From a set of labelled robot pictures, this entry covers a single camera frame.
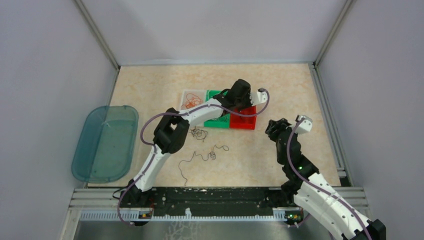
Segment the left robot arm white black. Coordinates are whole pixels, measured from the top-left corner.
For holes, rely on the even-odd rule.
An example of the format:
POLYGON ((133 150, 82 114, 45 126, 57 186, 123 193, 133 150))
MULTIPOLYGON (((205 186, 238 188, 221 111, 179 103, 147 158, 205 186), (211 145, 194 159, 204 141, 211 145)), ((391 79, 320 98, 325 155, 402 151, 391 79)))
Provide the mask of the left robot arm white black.
POLYGON ((238 79, 231 88, 222 90, 195 107, 184 110, 172 107, 153 116, 140 132, 142 143, 151 146, 150 153, 141 170, 120 194, 118 207, 144 207, 149 203, 149 191, 160 170, 172 154, 182 149, 192 127, 228 114, 241 116, 241 110, 268 105, 269 100, 270 94, 266 89, 260 88, 253 92, 247 81, 238 79))

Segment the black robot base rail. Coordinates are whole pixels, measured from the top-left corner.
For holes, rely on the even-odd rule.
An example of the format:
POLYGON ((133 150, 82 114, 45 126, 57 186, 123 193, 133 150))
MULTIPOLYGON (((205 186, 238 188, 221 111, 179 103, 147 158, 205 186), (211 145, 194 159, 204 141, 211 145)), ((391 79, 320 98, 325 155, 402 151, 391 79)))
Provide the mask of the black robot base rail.
POLYGON ((280 187, 131 187, 120 208, 146 208, 153 217, 275 217, 300 222, 306 212, 280 187))

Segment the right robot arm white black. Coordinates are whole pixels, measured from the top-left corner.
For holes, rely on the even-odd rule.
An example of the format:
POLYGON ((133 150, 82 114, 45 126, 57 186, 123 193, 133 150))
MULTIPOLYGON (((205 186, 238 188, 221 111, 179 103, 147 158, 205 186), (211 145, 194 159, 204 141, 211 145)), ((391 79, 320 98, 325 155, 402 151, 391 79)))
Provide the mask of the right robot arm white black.
POLYGON ((277 162, 288 179, 281 186, 283 203, 301 207, 326 228, 333 240, 385 240, 386 226, 356 210, 302 153, 298 136, 311 128, 312 121, 299 115, 295 124, 285 118, 271 119, 265 130, 276 145, 277 162))

